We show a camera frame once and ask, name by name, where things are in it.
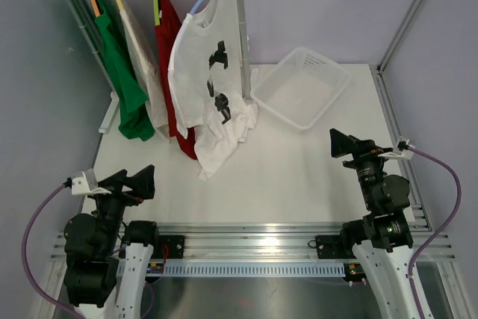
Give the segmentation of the red t shirt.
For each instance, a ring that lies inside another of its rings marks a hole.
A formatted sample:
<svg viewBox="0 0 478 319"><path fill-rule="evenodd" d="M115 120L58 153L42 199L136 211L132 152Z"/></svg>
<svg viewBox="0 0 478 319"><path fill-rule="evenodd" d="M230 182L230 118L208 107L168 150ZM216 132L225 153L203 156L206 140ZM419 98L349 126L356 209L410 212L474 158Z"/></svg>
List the red t shirt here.
<svg viewBox="0 0 478 319"><path fill-rule="evenodd" d="M160 0L161 24L155 26L155 38L159 54L159 76L167 109L169 136L177 140L181 151L189 158L196 160L196 136L194 128L188 128L187 134L181 134L177 124L179 111L173 101L173 51L181 21L170 0Z"/></svg>

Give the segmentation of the lime green hanger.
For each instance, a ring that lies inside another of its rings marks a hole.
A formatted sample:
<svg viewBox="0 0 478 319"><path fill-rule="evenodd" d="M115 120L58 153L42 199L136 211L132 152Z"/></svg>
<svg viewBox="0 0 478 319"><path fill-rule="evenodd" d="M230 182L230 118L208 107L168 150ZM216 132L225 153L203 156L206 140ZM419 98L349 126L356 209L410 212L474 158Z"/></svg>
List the lime green hanger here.
<svg viewBox="0 0 478 319"><path fill-rule="evenodd" d="M161 4L160 0L152 0L155 26L161 24Z"/></svg>

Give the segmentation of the aluminium frame rail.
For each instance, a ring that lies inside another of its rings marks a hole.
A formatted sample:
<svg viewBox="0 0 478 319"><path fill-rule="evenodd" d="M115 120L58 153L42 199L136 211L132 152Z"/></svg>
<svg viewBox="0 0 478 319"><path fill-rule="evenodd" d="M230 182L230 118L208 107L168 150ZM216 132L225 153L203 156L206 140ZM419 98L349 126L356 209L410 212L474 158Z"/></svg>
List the aluminium frame rail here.
<svg viewBox="0 0 478 319"><path fill-rule="evenodd" d="M317 235L336 235L340 226L325 223L266 223L206 226L158 226L162 235L183 235L185 261L191 262L309 262Z"/></svg>

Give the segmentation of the green t shirt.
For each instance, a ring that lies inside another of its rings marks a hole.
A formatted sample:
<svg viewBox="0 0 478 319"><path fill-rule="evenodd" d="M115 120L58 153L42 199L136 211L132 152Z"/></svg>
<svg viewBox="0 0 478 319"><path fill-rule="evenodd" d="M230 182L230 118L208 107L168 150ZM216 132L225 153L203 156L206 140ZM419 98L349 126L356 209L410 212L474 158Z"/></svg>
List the green t shirt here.
<svg viewBox="0 0 478 319"><path fill-rule="evenodd" d="M155 130L146 112L148 97L140 87L128 54L124 33L114 21L105 0L95 0L95 24L102 40L105 69L119 98L121 134L147 141Z"/></svg>

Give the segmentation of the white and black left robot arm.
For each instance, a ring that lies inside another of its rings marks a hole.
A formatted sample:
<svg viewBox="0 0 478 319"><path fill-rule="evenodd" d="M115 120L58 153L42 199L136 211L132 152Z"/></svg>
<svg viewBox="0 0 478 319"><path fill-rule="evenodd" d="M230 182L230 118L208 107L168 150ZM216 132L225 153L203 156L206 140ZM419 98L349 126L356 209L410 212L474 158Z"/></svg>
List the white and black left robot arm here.
<svg viewBox="0 0 478 319"><path fill-rule="evenodd" d="M74 174L74 196L94 199L96 210L80 213L64 227L64 284L77 318L140 318L149 261L161 250L158 226L136 220L128 225L128 207L155 196L155 168L130 176L120 170L98 181L93 170Z"/></svg>

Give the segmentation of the beige t shirt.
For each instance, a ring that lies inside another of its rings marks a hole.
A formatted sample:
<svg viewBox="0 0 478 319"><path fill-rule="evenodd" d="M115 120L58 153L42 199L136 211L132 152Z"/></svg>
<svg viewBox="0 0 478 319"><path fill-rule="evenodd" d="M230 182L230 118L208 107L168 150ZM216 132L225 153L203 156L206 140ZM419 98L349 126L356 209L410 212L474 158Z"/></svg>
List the beige t shirt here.
<svg viewBox="0 0 478 319"><path fill-rule="evenodd" d="M168 142L170 136L167 109L158 72L158 63L143 33L143 29L129 9L126 1L122 0L122 3L124 10L119 11L119 16L122 21L134 74L139 86L148 96L148 100L145 103L146 111L159 137Z"/></svg>

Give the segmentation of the orange hanger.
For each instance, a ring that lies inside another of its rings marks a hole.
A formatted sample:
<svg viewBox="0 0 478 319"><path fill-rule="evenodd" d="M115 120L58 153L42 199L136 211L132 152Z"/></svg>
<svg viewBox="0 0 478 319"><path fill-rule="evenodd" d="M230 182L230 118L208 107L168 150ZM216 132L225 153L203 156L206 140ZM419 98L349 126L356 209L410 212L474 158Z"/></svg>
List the orange hanger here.
<svg viewBox="0 0 478 319"><path fill-rule="evenodd" d="M97 18L101 15L98 3L96 0L90 0L90 4L94 13L94 16Z"/></svg>

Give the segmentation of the aluminium corner post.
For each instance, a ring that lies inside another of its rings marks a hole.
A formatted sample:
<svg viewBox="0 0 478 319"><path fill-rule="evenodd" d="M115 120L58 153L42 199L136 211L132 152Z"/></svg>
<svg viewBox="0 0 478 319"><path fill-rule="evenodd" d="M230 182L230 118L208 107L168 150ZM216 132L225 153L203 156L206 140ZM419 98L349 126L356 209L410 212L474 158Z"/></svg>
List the aluminium corner post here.
<svg viewBox="0 0 478 319"><path fill-rule="evenodd" d="M425 3L426 0L412 0L405 16L400 22L398 29L394 33L394 36L392 37L385 54L382 56L382 60L377 65L377 71L380 75L385 73L385 70L387 69L395 53L400 48L402 42L405 40L406 35L411 30L414 21L417 19Z"/></svg>

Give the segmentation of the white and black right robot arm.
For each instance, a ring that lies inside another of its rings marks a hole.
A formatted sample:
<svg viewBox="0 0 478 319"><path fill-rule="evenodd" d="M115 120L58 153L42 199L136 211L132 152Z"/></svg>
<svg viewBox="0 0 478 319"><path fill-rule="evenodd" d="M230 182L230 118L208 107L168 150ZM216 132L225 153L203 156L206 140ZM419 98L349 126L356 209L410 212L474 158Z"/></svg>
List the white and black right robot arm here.
<svg viewBox="0 0 478 319"><path fill-rule="evenodd" d="M394 147L381 147L373 140L360 140L332 128L331 156L358 177L367 214L343 224L339 247L354 256L366 276L383 318L430 318L432 312L415 267L414 241L404 214L409 208L409 180L384 171L388 160L412 157L408 140Z"/></svg>

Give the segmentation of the white printed t shirt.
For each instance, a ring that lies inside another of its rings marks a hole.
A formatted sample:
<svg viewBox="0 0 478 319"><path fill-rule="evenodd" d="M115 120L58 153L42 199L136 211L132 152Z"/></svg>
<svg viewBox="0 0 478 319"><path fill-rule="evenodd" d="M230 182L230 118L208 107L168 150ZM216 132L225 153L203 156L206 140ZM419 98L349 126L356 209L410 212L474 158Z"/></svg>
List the white printed t shirt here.
<svg viewBox="0 0 478 319"><path fill-rule="evenodd" d="M181 134L194 128L199 178L207 181L255 128L258 108L242 96L236 0L209 0L186 15L173 51L173 101Z"/></svg>

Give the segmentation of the white plastic basket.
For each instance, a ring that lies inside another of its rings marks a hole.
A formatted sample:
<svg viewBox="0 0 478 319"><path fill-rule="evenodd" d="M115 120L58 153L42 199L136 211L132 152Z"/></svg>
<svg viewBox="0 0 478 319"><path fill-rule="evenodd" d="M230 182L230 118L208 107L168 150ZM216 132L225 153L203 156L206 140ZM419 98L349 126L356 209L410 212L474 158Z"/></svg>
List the white plastic basket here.
<svg viewBox="0 0 478 319"><path fill-rule="evenodd" d="M269 115L291 130L310 130L352 81L342 65L310 49L291 51L250 95Z"/></svg>

